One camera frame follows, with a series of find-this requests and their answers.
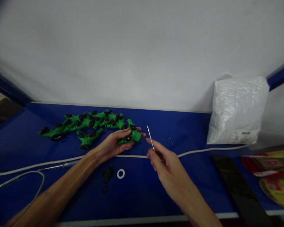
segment white plastic bag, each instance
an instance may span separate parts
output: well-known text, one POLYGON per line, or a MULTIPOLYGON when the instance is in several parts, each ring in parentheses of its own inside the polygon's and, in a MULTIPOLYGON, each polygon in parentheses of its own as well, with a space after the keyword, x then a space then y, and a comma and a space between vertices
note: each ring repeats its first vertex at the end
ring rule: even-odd
POLYGON ((256 143, 268 92, 264 77, 215 81, 207 144, 256 143))

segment metal pick tool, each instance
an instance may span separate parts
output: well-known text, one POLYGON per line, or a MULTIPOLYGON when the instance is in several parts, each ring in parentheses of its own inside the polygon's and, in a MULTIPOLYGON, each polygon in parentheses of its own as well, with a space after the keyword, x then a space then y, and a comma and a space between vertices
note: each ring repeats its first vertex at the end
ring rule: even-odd
MULTIPOLYGON (((151 139, 151 133, 149 132, 149 127, 148 126, 147 126, 147 130, 148 130, 149 138, 151 139)), ((151 144, 152 144, 152 148, 155 151, 154 144, 152 143, 152 139, 151 139, 151 144)))

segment white rubber washer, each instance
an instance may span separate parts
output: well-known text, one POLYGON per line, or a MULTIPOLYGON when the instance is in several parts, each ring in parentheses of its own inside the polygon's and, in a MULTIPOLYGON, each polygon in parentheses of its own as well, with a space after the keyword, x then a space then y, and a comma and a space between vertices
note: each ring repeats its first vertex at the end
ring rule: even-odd
POLYGON ((119 169, 118 172, 117 172, 117 177, 118 177, 119 179, 122 179, 124 176, 125 176, 125 171, 124 171, 124 169, 119 169))

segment forearm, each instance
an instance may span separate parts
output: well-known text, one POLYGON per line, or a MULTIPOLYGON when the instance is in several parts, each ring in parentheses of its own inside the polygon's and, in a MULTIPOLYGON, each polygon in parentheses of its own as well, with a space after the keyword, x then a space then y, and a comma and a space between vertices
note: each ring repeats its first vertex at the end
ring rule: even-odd
MULTIPOLYGON (((52 226, 78 188, 99 166, 98 161, 98 151, 95 148, 38 196, 14 226, 52 226)), ((6 223, 6 226, 12 224, 21 214, 22 211, 6 223)))
POLYGON ((180 208, 193 226, 222 227, 219 219, 207 205, 195 185, 186 196, 185 201, 185 204, 181 205, 180 208))

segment white wire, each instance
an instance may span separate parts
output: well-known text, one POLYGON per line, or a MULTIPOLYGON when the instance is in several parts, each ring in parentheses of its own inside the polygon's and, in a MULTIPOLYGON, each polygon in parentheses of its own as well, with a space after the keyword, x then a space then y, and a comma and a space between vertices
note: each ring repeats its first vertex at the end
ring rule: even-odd
POLYGON ((42 188, 42 186, 43 186, 43 184, 44 184, 45 176, 44 176, 43 173, 41 173, 41 172, 39 172, 39 171, 29 171, 29 172, 25 172, 25 173, 23 173, 23 174, 20 174, 20 175, 14 177, 14 178, 11 178, 11 179, 9 179, 8 181, 6 181, 6 182, 4 182, 3 184, 0 185, 0 188, 1 188, 1 187, 3 187, 3 186, 5 186, 5 185, 7 185, 7 184, 9 184, 9 183, 11 183, 11 182, 13 182, 14 180, 19 179, 20 177, 22 177, 22 176, 24 176, 24 175, 26 175, 26 174, 28 174, 28 173, 33 173, 33 172, 39 173, 39 174, 42 176, 41 185, 40 185, 40 187, 39 187, 39 189, 38 189, 38 191, 37 191, 35 197, 33 198, 33 200, 28 204, 28 206, 26 207, 26 209, 17 217, 17 219, 10 225, 10 227, 13 226, 13 225, 25 214, 25 212, 30 208, 30 206, 33 204, 33 202, 35 201, 35 199, 38 197, 38 195, 39 195, 39 193, 40 193, 40 191, 41 191, 41 188, 42 188))
MULTIPOLYGON (((183 157, 183 156, 188 155, 188 154, 192 154, 192 153, 205 152, 205 151, 210 151, 210 150, 235 150, 235 149, 240 149, 240 148, 243 148, 243 147, 247 147, 247 145, 243 145, 243 146, 239 146, 239 147, 231 147, 231 148, 208 148, 208 149, 203 149, 203 150, 188 151, 188 152, 179 154, 178 158, 183 157)), ((74 160, 81 159, 83 157, 84 157, 84 155, 74 157, 74 158, 69 158, 69 159, 39 163, 39 164, 23 167, 23 168, 20 168, 20 169, 16 169, 16 170, 11 170, 11 171, 7 171, 7 172, 0 172, 0 176, 20 172, 20 171, 23 171, 23 170, 28 170, 28 169, 39 167, 39 166, 45 166, 45 165, 50 165, 50 164, 57 164, 57 163, 62 163, 62 162, 74 161, 74 160)), ((116 157, 119 157, 119 158, 147 158, 145 155, 130 155, 130 154, 129 155, 119 154, 116 157)))

